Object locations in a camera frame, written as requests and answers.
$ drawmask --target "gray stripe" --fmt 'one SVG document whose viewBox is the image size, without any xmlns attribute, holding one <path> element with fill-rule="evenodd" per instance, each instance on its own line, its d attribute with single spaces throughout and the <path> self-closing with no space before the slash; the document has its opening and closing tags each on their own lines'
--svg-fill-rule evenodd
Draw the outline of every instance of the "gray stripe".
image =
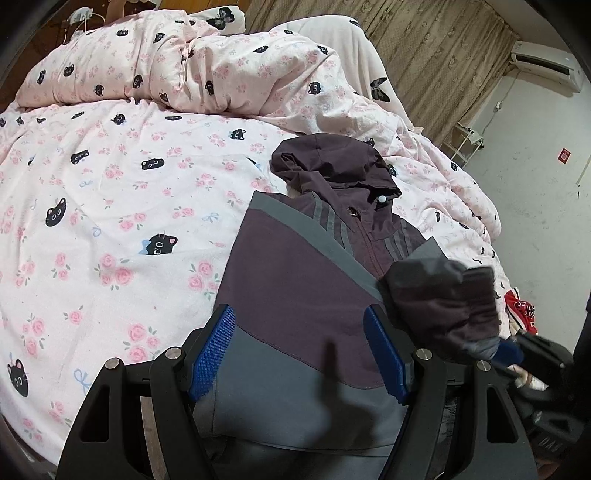
<svg viewBox="0 0 591 480">
<path fill-rule="evenodd" d="M 406 220 L 404 219 L 400 219 L 400 225 L 402 225 L 402 232 L 404 234 L 404 241 L 407 244 L 407 252 L 410 255 L 412 253 L 412 251 L 414 250 L 413 248 L 413 242 L 410 239 L 410 236 L 408 236 L 408 223 L 406 222 Z"/>
<path fill-rule="evenodd" d="M 392 256 L 392 258 L 394 259 L 395 262 L 402 260 L 402 257 L 400 255 L 398 255 L 397 251 L 395 250 L 394 246 L 392 245 L 392 241 L 389 238 L 384 240 L 384 243 L 386 244 L 386 250 L 388 250 L 388 252 L 390 253 L 390 255 Z"/>
<path fill-rule="evenodd" d="M 402 247 L 402 234 L 400 233 L 400 230 L 396 230 L 393 234 L 394 237 L 394 243 L 396 244 L 396 248 L 398 248 L 398 253 L 400 253 L 400 257 L 401 258 L 406 258 L 408 256 L 408 252 L 406 251 L 405 253 L 405 249 Z"/>
<path fill-rule="evenodd" d="M 378 281 L 354 259 L 352 251 L 348 254 L 343 250 L 339 243 L 334 238 L 326 235 L 326 231 L 310 217 L 261 192 L 255 192 L 252 195 L 249 208 L 265 212 L 278 222 L 295 230 L 311 246 L 339 267 L 357 285 L 379 302 L 384 302 L 384 298 L 378 290 Z M 343 243 L 345 245 L 348 244 L 349 249 L 351 248 L 348 239 L 346 242 L 343 239 Z"/>
<path fill-rule="evenodd" d="M 314 203 L 316 204 L 314 206 L 314 220 L 320 223 L 320 215 L 322 215 L 323 207 L 322 200 L 320 200 L 320 197 L 318 197 L 315 192 L 312 192 L 312 196 L 314 197 Z"/>
<path fill-rule="evenodd" d="M 343 247 L 351 257 L 353 256 L 353 249 L 351 248 L 351 242 L 349 242 L 349 234 L 347 233 L 347 225 L 345 222 L 340 223 L 340 239 L 343 242 Z"/>
<path fill-rule="evenodd" d="M 326 221 L 326 231 L 330 236 L 335 236 L 335 211 L 329 205 L 329 219 Z"/>
</svg>

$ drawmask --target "butterfly print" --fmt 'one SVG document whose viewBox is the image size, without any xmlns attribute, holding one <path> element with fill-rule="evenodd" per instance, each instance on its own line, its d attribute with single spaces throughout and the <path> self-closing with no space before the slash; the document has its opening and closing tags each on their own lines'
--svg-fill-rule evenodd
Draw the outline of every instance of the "butterfly print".
<svg viewBox="0 0 591 480">
<path fill-rule="evenodd" d="M 210 18 L 207 20 L 207 23 L 210 24 L 212 27 L 216 27 L 218 30 L 223 30 L 226 28 L 227 23 L 232 23 L 234 21 L 234 15 L 232 10 L 228 7 L 221 7 L 220 10 L 217 11 L 219 17 L 217 18 Z"/>
<path fill-rule="evenodd" d="M 45 224 L 47 226 L 56 226 L 58 223 L 60 223 L 61 219 L 64 218 L 64 214 L 66 213 L 66 207 L 66 199 L 61 199 L 55 207 L 50 208 L 47 211 Z"/>
<path fill-rule="evenodd" d="M 387 77 L 380 77 L 377 80 L 374 80 L 372 83 L 369 84 L 371 87 L 371 98 L 374 100 L 380 100 L 381 102 L 389 102 L 390 97 L 384 93 L 384 91 L 379 87 L 388 80 Z"/>
<path fill-rule="evenodd" d="M 311 93 L 312 95 L 318 95 L 322 91 L 322 85 L 318 82 L 312 82 L 308 87 L 308 93 Z"/>
</svg>

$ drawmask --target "jacket zipper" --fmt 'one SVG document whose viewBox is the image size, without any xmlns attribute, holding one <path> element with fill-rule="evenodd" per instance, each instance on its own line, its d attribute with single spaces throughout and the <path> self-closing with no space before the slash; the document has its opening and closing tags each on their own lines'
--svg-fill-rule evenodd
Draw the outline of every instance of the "jacket zipper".
<svg viewBox="0 0 591 480">
<path fill-rule="evenodd" d="M 361 229 L 361 232 L 362 232 L 361 236 L 363 237 L 363 243 L 365 243 L 365 248 L 368 251 L 369 260 L 370 260 L 371 264 L 373 265 L 376 273 L 379 275 L 378 279 L 380 279 L 384 276 L 384 271 L 380 267 L 380 264 L 378 262 L 378 258 L 376 257 L 375 252 L 374 252 L 374 248 L 371 246 L 371 242 L 369 241 L 369 235 L 368 235 L 367 231 L 365 230 L 363 223 L 361 222 L 361 214 L 353 207 L 349 207 L 349 214 L 353 218 L 356 218 L 359 223 L 359 228 Z"/>
</svg>

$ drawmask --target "beige curtain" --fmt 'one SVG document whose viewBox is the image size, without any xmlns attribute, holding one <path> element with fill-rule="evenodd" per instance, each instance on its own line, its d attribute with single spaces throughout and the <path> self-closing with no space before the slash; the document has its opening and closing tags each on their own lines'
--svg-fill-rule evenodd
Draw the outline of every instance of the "beige curtain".
<svg viewBox="0 0 591 480">
<path fill-rule="evenodd" d="M 408 116 L 437 145 L 486 98 L 518 38 L 483 0 L 253 0 L 246 26 L 322 14 L 361 24 Z"/>
</svg>

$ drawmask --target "cable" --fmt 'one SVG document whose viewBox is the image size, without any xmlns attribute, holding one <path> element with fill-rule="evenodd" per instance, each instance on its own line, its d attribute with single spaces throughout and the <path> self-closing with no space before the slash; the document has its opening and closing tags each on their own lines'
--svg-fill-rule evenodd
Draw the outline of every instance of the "cable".
<svg viewBox="0 0 591 480">
<path fill-rule="evenodd" d="M 511 89 L 513 88 L 513 85 L 515 84 L 515 82 L 517 81 L 517 77 L 519 76 L 519 74 L 521 73 L 521 70 L 517 72 L 517 75 L 515 75 L 515 78 L 513 79 L 513 82 L 511 83 L 511 86 L 509 87 L 509 89 L 507 90 L 507 93 L 505 94 L 505 96 L 503 97 L 503 99 L 500 101 L 501 106 L 503 105 L 503 102 L 505 100 L 507 100 L 507 97 L 509 96 L 509 92 L 511 91 Z M 488 126 L 491 124 L 491 122 L 493 121 L 495 115 L 500 111 L 501 109 L 499 108 L 498 110 L 495 110 L 495 112 L 492 114 L 491 119 L 488 121 L 488 123 L 486 124 L 486 126 L 484 127 L 484 129 L 482 129 L 482 133 L 481 135 L 484 137 L 484 132 L 486 132 L 486 129 L 488 128 Z"/>
</svg>

